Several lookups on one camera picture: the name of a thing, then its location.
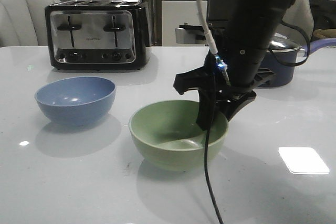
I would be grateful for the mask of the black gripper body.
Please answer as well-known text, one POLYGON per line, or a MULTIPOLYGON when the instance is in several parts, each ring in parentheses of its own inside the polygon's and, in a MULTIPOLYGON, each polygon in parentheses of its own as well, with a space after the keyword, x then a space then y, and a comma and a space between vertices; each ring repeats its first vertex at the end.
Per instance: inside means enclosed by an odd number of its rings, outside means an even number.
POLYGON ((207 54, 203 66, 177 74, 173 87, 179 94, 191 90, 216 90, 216 113, 231 120, 256 98, 254 89, 275 74, 260 67, 264 50, 224 51, 207 54))

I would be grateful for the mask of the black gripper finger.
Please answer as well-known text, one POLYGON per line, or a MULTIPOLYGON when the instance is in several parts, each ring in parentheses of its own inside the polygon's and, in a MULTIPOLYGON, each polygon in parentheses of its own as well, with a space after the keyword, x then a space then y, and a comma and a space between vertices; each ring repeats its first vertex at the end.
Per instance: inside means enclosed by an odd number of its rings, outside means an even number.
POLYGON ((196 119, 197 125, 202 130, 208 130, 213 124, 216 115, 216 90, 199 90, 198 115, 196 119))

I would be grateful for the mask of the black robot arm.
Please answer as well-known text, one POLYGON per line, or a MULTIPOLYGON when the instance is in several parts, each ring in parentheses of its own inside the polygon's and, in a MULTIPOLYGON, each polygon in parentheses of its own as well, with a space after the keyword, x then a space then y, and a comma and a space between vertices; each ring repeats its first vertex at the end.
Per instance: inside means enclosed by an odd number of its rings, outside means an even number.
POLYGON ((216 112, 231 119, 252 102, 254 88, 269 82, 274 73, 260 67, 286 10, 295 0, 238 0, 232 18, 216 35, 218 52, 209 52, 202 67, 175 77, 179 94, 199 93, 196 122, 210 127, 216 112))

